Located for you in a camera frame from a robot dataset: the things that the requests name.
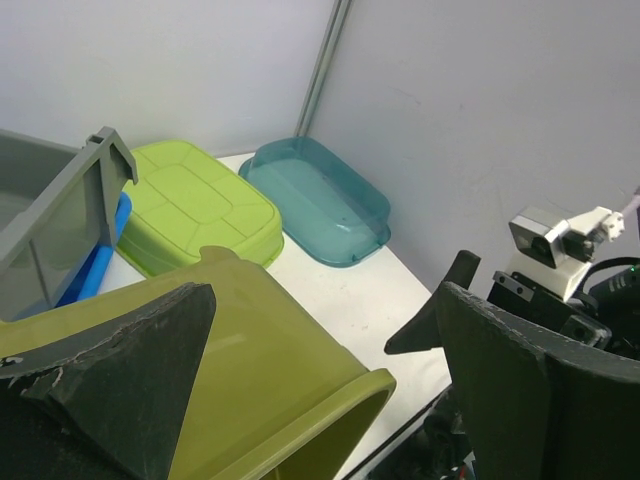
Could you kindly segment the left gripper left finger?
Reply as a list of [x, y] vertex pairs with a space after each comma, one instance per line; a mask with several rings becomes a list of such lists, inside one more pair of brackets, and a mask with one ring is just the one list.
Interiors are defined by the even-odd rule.
[[215, 312], [187, 283], [3, 357], [2, 478], [168, 478]]

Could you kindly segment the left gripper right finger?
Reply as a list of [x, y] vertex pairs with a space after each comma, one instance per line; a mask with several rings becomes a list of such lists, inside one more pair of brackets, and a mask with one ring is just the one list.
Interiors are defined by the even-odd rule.
[[638, 478], [638, 361], [450, 282], [437, 320], [477, 478]]

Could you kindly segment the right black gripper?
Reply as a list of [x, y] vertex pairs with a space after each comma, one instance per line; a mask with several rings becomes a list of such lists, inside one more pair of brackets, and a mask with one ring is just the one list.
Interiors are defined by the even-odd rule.
[[[446, 282], [468, 289], [481, 258], [460, 250], [446, 275], [419, 311], [386, 342], [387, 355], [442, 346], [437, 304]], [[619, 272], [584, 290], [582, 281], [566, 301], [519, 273], [497, 271], [488, 301], [518, 317], [587, 346], [626, 357], [639, 356], [639, 259], [618, 257], [592, 266], [586, 276], [618, 267]]]

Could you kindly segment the teal transparent container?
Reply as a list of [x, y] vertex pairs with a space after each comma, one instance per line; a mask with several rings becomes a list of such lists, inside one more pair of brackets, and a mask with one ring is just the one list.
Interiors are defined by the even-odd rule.
[[387, 197], [310, 137], [261, 146], [239, 175], [278, 208], [287, 235], [322, 264], [350, 267], [391, 238]]

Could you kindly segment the olive green slotted basket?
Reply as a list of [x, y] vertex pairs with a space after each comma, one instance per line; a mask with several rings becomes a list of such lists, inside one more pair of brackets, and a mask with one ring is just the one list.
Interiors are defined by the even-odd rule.
[[262, 267], [221, 247], [194, 265], [1, 326], [1, 360], [184, 284], [216, 312], [166, 479], [332, 479], [393, 393]]

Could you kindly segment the large grey crate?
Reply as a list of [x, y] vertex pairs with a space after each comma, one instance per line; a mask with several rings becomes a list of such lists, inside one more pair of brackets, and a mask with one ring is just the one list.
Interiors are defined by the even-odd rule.
[[81, 148], [1, 133], [1, 318], [56, 306], [91, 251], [116, 244], [121, 191], [135, 159], [103, 127]]

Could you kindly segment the lime green container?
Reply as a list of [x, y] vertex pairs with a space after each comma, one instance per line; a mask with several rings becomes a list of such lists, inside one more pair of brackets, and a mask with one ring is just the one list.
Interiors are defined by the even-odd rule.
[[132, 151], [138, 180], [123, 192], [132, 211], [118, 253], [153, 277], [197, 263], [219, 246], [264, 268], [284, 247], [277, 207], [225, 164], [185, 140]]

